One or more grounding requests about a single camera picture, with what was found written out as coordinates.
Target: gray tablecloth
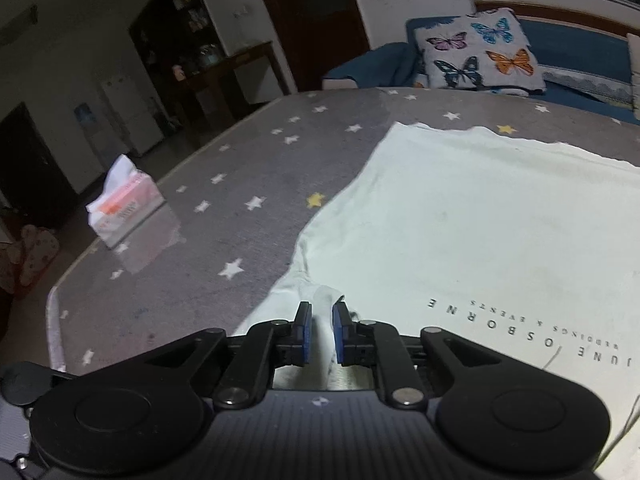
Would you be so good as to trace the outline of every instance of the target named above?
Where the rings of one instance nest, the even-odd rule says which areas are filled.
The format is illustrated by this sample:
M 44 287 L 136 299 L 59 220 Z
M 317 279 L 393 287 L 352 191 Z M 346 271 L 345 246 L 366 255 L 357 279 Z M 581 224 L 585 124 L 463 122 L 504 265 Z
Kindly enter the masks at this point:
M 350 183 L 395 121 L 486 126 L 640 166 L 637 126 L 534 99 L 409 88 L 288 96 L 165 177 L 167 204 L 120 254 L 97 240 L 60 279 L 47 305 L 52 366 L 83 374 L 203 328 L 232 332 L 286 272 L 317 210 L 308 197 L 326 203 Z M 250 210 L 254 197 L 264 201 Z M 238 259 L 242 272 L 219 275 Z

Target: blue sofa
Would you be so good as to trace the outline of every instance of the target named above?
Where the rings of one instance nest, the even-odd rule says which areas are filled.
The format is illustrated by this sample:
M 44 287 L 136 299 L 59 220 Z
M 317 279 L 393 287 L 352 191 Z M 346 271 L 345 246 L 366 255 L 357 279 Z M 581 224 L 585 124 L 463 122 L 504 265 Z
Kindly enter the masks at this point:
M 437 23 L 448 23 L 453 18 L 454 16 L 441 16 L 408 20 L 406 43 L 388 43 L 334 68 L 324 76 L 323 87 L 412 86 L 421 62 L 414 30 L 431 28 Z M 551 23 L 527 18 L 519 20 L 529 38 L 530 49 L 540 65 L 631 84 L 628 44 L 625 39 L 570 23 Z M 603 102 L 589 94 L 588 90 L 589 85 L 585 86 L 585 91 L 581 91 L 557 80 L 548 80 L 546 92 L 534 97 L 640 125 L 630 108 Z

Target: yellow star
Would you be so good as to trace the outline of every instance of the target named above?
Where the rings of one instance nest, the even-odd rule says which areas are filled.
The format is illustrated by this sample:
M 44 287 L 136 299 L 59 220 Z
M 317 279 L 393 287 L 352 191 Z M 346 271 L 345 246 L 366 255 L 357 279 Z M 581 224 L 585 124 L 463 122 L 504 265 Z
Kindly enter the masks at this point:
M 508 124 L 506 126 L 500 126 L 500 124 L 498 124 L 498 130 L 502 134 L 509 134 L 509 135 L 511 135 L 512 133 L 517 132 L 517 130 L 515 128 L 511 128 Z
M 310 197 L 306 199 L 306 206 L 311 209 L 313 207 L 322 207 L 322 199 L 324 198 L 323 194 L 313 193 Z

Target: dark teal butterfly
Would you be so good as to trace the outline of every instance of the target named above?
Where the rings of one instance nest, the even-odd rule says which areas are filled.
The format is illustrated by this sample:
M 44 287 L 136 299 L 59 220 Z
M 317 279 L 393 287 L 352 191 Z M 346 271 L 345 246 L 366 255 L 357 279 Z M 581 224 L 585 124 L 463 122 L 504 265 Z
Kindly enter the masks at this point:
M 482 76 L 478 73 L 478 58 L 476 56 L 468 57 L 462 68 L 440 60 L 434 61 L 433 64 L 444 73 L 444 81 L 450 88 L 457 88 L 460 78 L 462 81 L 469 79 L 475 86 L 482 85 Z
M 513 34 L 509 32 L 511 30 L 509 20 L 506 18 L 500 18 L 495 24 L 495 28 L 487 27 L 482 23 L 472 23 L 471 26 L 478 34 L 482 35 L 483 40 L 492 45 L 495 45 L 497 38 L 502 38 L 505 43 L 513 41 Z

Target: brown wooden door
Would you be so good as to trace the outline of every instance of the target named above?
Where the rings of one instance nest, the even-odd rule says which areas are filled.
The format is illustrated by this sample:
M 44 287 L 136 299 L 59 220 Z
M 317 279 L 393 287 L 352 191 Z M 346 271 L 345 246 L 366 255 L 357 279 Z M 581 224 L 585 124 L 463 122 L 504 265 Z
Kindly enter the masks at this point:
M 321 88 L 332 68 L 369 41 L 356 0 L 264 0 L 299 91 Z
M 20 104 L 0 122 L 0 190 L 37 227 L 59 228 L 78 196 Z

